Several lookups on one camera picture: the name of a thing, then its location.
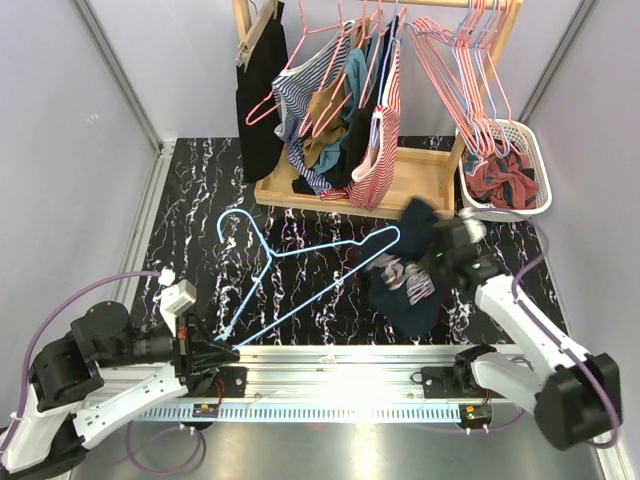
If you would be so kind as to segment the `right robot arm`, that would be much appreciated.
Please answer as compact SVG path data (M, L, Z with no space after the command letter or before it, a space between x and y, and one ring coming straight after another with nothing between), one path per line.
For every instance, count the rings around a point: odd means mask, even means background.
M489 390L511 401L534 417L558 450L580 443L614 447L623 423L618 364L563 333L524 292L518 276L480 255L476 245L485 233L473 217L441 220L421 262L498 323L529 365L518 365L488 344L470 347L455 357L454 388L465 397Z

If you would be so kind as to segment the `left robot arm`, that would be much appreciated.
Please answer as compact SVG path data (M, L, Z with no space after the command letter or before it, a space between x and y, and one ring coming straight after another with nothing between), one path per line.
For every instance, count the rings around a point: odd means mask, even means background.
M3 432L4 479L51 479L139 414L190 394L203 397L221 366L239 352L208 338L189 307L161 311L163 326L141 332L126 307L101 302L71 322L69 332L36 355L27 369L23 413ZM158 370L136 385L92 406L85 400L104 388L106 369L146 364Z

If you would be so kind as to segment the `red white striped tank top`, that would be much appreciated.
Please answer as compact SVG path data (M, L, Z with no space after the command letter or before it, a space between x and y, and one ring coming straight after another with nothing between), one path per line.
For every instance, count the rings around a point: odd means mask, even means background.
M348 199L354 207L373 211L389 191L394 178L401 117L400 50L400 42L393 40L382 104L375 107L370 121L369 134L376 134L376 145L372 146L367 138L366 152L353 170L351 182L344 189L322 192L323 201Z

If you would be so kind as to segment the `navy tank top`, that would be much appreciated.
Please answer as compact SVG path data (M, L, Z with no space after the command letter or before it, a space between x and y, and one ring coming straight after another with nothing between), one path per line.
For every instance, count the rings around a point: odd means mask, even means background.
M397 223L366 242L362 257L368 277L368 303L409 338L423 337L437 323L444 287L419 262L429 250L439 221L425 201L414 197Z

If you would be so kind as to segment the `maroon tank top grey trim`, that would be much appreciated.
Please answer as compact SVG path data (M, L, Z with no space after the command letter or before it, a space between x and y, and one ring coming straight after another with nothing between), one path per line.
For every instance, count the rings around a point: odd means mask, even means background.
M481 160L467 154L462 167L466 188L479 203L514 210L537 206L539 186L527 155L511 151L504 158L492 155Z

